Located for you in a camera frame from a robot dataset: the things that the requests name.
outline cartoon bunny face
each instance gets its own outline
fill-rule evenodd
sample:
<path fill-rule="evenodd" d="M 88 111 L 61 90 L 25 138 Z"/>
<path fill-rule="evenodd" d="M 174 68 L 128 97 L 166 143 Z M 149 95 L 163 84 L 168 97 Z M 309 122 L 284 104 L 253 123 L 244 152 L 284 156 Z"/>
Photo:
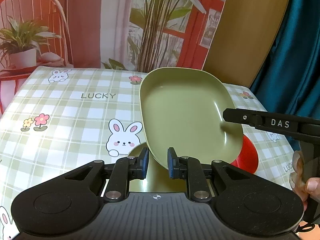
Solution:
<path fill-rule="evenodd" d="M 71 69 L 66 69 L 60 72 L 60 70 L 55 69 L 52 71 L 52 76 L 49 78 L 49 83 L 65 81 L 68 78 L 68 72 L 70 71 Z"/>
<path fill-rule="evenodd" d="M 279 135 L 276 133 L 272 133 L 272 132 L 267 132 L 269 138 L 271 141 L 273 142 L 277 142 L 277 140 L 279 140 Z"/>
<path fill-rule="evenodd" d="M 10 221 L 9 215 L 3 206 L 0 207 L 0 220 L 3 225 L 3 240 L 11 240 L 19 234 L 16 224 L 13 220 L 12 222 Z"/>
<path fill-rule="evenodd" d="M 123 125 L 119 120 L 111 119 L 109 122 L 109 130 L 112 134 L 108 139 L 106 148 L 112 157 L 128 155 L 134 147 L 140 144 L 137 133 L 142 130 L 141 122 L 133 122 L 124 131 Z"/>

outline human hand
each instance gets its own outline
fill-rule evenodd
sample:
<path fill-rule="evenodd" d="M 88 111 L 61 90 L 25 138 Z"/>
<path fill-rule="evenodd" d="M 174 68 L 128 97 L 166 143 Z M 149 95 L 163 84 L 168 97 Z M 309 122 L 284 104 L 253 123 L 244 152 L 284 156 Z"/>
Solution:
<path fill-rule="evenodd" d="M 310 178 L 306 183 L 302 181 L 303 174 L 303 154 L 295 151 L 292 158 L 294 172 L 290 173 L 290 186 L 303 201 L 304 210 L 307 209 L 307 199 L 309 195 L 320 200 L 320 178 Z"/>

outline triangular cutout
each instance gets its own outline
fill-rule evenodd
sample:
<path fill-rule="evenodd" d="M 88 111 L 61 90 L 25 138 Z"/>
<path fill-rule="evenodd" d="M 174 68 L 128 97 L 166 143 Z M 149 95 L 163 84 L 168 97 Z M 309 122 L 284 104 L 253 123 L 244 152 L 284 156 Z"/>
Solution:
<path fill-rule="evenodd" d="M 72 180 L 84 180 L 85 177 L 89 174 L 89 172 L 92 170 L 92 166 L 85 167 L 82 170 L 76 171 L 69 176 L 65 177 L 66 179 L 72 179 Z"/>
<path fill-rule="evenodd" d="M 248 176 L 239 173 L 228 166 L 224 166 L 223 168 L 232 180 L 250 179 Z"/>

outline teal curtain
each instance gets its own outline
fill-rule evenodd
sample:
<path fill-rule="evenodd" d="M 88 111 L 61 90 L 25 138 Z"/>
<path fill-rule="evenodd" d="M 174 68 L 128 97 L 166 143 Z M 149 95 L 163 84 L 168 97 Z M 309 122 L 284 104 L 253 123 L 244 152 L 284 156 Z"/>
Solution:
<path fill-rule="evenodd" d="M 268 112 L 320 119 L 320 0 L 290 0 L 251 91 Z M 298 142 L 288 138 L 294 150 Z"/>

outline yellow flower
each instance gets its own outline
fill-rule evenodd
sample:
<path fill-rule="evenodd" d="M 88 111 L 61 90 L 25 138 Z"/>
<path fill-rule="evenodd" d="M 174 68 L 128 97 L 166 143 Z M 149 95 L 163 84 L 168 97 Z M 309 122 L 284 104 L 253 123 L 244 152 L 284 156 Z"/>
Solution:
<path fill-rule="evenodd" d="M 32 118 L 23 121 L 23 127 L 30 127 L 33 124 Z"/>

